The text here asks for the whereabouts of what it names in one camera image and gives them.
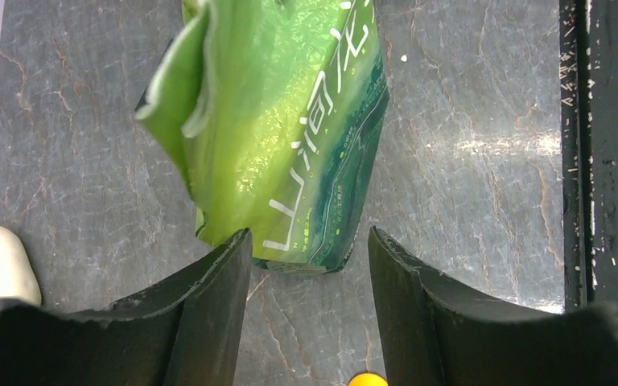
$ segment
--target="orange object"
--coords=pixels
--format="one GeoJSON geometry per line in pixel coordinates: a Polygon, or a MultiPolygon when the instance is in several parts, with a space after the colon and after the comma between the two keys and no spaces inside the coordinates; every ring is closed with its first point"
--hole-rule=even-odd
{"type": "Polygon", "coordinates": [[[387,382],[378,374],[359,374],[349,381],[347,386],[387,386],[387,382]]]}

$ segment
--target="white rounded object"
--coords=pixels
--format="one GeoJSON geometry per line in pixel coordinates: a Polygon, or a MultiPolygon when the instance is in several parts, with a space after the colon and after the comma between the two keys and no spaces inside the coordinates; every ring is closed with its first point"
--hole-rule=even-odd
{"type": "Polygon", "coordinates": [[[41,290],[23,242],[4,227],[0,227],[0,298],[41,305],[41,290]]]}

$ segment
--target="gray marble surface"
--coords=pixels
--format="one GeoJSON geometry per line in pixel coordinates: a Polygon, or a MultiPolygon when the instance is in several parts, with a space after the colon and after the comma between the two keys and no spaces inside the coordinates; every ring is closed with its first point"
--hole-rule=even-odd
{"type": "MultiPolygon", "coordinates": [[[[392,100],[355,253],[312,279],[253,271],[236,384],[384,371],[371,225],[480,290],[562,308],[558,2],[376,6],[392,100]]],[[[174,0],[6,0],[0,224],[48,307],[104,306],[208,251],[175,168],[132,120],[179,23],[174,0]]]]}

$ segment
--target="green bag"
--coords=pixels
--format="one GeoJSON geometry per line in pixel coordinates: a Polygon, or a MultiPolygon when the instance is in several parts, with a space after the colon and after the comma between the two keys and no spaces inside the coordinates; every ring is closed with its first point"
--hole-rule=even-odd
{"type": "Polygon", "coordinates": [[[370,0],[184,0],[136,118],[198,207],[196,235],[253,233],[254,263],[346,264],[389,100],[370,0]]]}

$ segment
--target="snack bag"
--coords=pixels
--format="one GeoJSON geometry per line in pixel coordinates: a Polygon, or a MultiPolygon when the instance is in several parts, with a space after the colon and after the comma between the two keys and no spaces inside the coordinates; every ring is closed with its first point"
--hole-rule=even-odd
{"type": "Polygon", "coordinates": [[[253,234],[254,264],[341,270],[389,101],[370,0],[184,0],[136,110],[198,207],[196,235],[253,234]]]}

